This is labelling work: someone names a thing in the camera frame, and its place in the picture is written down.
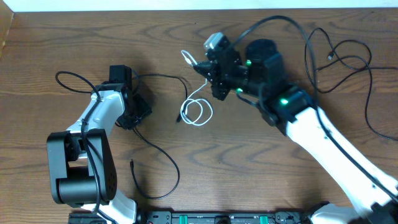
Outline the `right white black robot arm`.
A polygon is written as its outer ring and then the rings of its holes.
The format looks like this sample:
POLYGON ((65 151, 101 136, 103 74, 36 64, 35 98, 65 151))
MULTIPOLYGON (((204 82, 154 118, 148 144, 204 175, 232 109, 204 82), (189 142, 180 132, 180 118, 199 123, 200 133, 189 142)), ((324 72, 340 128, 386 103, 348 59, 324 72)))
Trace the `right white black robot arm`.
POLYGON ((275 43, 259 39, 246 56, 220 33, 205 43, 207 59, 186 61, 211 83, 223 100, 231 90, 257 97, 263 119, 304 148, 349 198, 350 208, 324 203, 302 216, 302 223, 396 223, 397 181, 364 157, 331 123, 315 99, 288 82, 275 43))

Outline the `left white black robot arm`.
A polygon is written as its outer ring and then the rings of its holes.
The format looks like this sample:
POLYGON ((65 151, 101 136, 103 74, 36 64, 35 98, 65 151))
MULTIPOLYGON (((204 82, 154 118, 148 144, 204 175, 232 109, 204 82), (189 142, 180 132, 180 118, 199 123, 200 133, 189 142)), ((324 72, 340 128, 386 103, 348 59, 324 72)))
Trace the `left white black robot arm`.
POLYGON ((151 114, 132 81, 138 74, 112 65, 109 79, 93 86, 90 104, 66 131, 47 138, 53 200, 91 211, 97 222, 140 223, 137 203, 118 189, 108 137, 115 125, 132 130, 151 114))

